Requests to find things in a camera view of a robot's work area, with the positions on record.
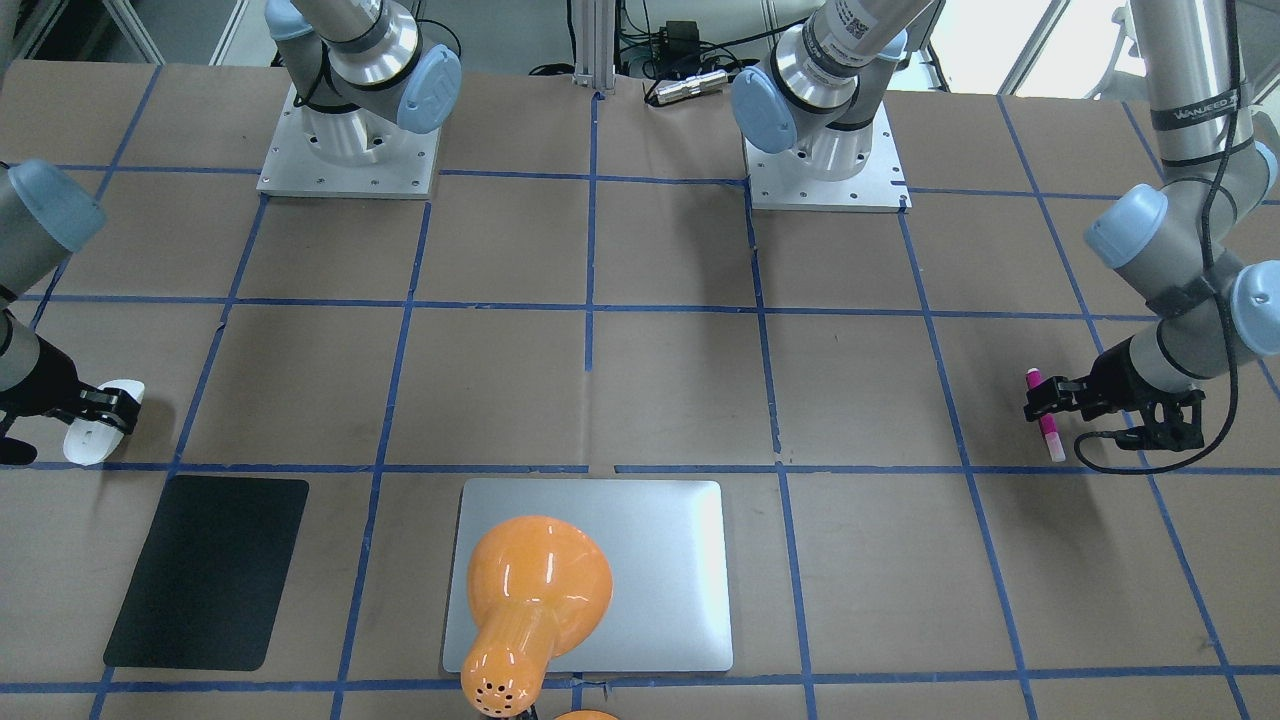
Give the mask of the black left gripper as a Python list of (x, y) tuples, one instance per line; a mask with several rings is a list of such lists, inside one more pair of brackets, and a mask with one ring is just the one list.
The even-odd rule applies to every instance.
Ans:
[(1052, 375), (1027, 391), (1023, 416), (1036, 421), (1041, 415), (1080, 413), (1084, 421), (1121, 411), (1140, 411), (1161, 398), (1161, 391), (1135, 369), (1129, 345), (1115, 345), (1101, 354), (1091, 372), (1078, 379)]

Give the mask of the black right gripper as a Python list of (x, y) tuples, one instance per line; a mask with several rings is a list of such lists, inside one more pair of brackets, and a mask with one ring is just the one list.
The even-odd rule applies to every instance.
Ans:
[(1, 410), (6, 416), (49, 416), (68, 425), (76, 419), (96, 421), (131, 436), (141, 401), (127, 389), (91, 388), (69, 356), (40, 340), (35, 368), (1, 392)]

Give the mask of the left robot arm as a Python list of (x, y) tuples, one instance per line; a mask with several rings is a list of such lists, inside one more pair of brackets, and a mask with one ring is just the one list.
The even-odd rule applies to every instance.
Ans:
[[(1277, 311), (1252, 299), (1277, 278), (1277, 264), (1245, 266), (1222, 247), (1277, 181), (1275, 151), (1254, 136), (1235, 5), (1129, 8), (1165, 182), (1124, 193), (1084, 237), (1158, 320), (1100, 355), (1087, 375), (1032, 387), (1024, 407), (1030, 421), (1068, 411), (1089, 420), (1193, 407), (1204, 382), (1277, 352)], [(870, 65), (897, 56), (896, 38), (924, 10), (923, 1), (823, 3), (733, 79), (745, 140), (778, 154), (823, 129), (854, 127), (854, 105), (881, 99), (869, 87)]]

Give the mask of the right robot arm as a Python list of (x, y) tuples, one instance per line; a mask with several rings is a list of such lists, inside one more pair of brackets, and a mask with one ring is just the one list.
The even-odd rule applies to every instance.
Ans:
[[(429, 44), (396, 1), (270, 1), (265, 22), (285, 69), (285, 100), (259, 174), (270, 197), (425, 199), (439, 133), (460, 97), (462, 67)], [(105, 224), (97, 201), (38, 159), (3, 167), (3, 305), (79, 252)], [(3, 428), (51, 416), (124, 436), (137, 389), (97, 388), (76, 364), (3, 311)]]

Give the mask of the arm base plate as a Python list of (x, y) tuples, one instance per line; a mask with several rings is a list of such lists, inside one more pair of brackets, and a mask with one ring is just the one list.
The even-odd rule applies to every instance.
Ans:
[(271, 197), (429, 200), (442, 131), (416, 135), (364, 109), (320, 113), (291, 86), (256, 188)]
[(742, 149), (755, 209), (899, 213), (913, 206), (884, 104), (869, 126), (824, 128), (805, 147), (768, 154), (745, 140)]

